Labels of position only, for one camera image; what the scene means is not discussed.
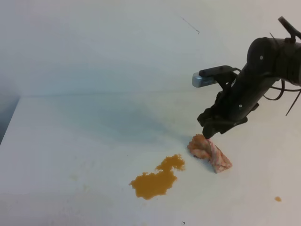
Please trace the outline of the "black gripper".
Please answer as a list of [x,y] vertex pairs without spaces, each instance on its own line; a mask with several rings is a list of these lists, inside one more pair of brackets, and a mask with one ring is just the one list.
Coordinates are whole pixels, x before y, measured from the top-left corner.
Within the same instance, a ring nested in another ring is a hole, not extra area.
[[246,63],[235,80],[222,89],[214,104],[198,117],[205,138],[247,123],[247,115],[276,81],[275,63]]

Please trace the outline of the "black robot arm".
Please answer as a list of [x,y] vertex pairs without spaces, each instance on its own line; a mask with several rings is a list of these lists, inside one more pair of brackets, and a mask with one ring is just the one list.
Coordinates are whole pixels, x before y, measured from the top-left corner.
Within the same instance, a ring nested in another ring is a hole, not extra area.
[[278,81],[301,84],[301,45],[288,38],[257,38],[247,53],[246,65],[237,68],[223,65],[193,74],[196,88],[218,83],[214,104],[197,118],[206,139],[216,133],[224,134],[248,121],[250,112],[257,109],[259,100]]

